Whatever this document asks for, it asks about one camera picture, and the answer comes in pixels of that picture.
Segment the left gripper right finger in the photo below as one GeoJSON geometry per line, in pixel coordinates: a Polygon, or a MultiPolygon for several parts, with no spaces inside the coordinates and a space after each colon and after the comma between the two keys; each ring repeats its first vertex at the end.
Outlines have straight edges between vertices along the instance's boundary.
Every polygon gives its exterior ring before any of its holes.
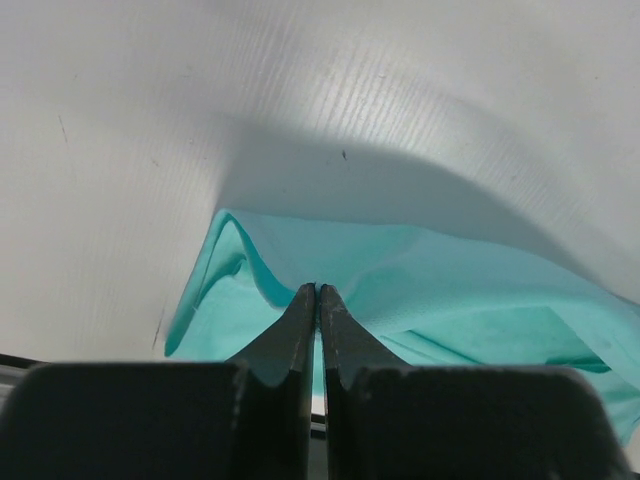
{"type": "Polygon", "coordinates": [[[630,479],[578,374],[427,366],[393,354],[331,285],[319,294],[332,479],[630,479]]]}

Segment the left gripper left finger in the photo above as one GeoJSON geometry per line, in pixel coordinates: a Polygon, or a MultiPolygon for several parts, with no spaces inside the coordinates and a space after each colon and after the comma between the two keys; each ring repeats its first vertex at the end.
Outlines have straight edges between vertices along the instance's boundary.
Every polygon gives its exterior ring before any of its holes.
{"type": "Polygon", "coordinates": [[[303,479],[315,288],[223,362],[30,369],[1,413],[5,479],[303,479]]]}

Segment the teal t shirt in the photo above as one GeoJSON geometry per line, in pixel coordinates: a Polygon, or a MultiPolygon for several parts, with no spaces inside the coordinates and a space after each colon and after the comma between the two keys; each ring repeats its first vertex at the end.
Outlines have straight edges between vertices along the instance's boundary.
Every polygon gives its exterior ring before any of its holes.
{"type": "Polygon", "coordinates": [[[639,425],[639,309],[546,259],[416,226],[222,210],[165,342],[219,361],[272,325],[306,283],[414,365],[558,365],[600,394],[628,443],[639,425]]]}

